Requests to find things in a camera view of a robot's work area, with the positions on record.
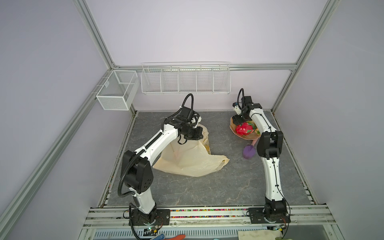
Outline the cream plastic bag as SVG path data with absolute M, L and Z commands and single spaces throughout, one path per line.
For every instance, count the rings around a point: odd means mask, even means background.
M 229 163 L 224 155 L 212 155 L 209 146 L 208 129 L 203 129 L 203 138 L 180 145 L 177 140 L 172 141 L 162 151 L 153 168 L 165 173 L 188 177 L 202 177 L 220 171 Z

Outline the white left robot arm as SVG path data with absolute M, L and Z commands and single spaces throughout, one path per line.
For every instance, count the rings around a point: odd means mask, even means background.
M 152 166 L 162 151 L 174 140 L 178 144 L 203 138 L 199 113 L 192 108 L 180 107 L 163 121 L 161 129 L 143 146 L 123 155 L 117 194 L 120 198 L 133 196 L 135 211 L 147 223 L 156 218 L 157 204 L 153 199 L 151 184 L 154 180 Z

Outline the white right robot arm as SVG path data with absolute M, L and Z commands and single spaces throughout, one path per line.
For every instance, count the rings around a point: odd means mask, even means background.
M 282 153 L 284 134 L 278 131 L 266 117 L 260 104 L 253 103 L 250 96 L 238 96 L 233 108 L 236 115 L 232 117 L 234 124 L 253 121 L 261 136 L 256 145 L 256 152 L 261 157 L 266 176 L 265 206 L 263 218 L 269 222 L 290 222 L 287 200 L 281 190 L 279 161 Z

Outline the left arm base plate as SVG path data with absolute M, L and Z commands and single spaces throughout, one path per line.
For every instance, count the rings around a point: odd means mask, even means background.
M 131 219 L 133 226 L 168 226 L 171 220 L 170 209 L 156 209 L 154 208 L 149 214 L 144 214 L 137 209 L 131 211 Z

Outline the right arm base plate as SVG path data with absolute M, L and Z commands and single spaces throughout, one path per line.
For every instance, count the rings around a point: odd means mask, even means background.
M 288 224 L 291 222 L 287 209 L 273 209 L 268 206 L 249 208 L 247 217 L 252 224 Z

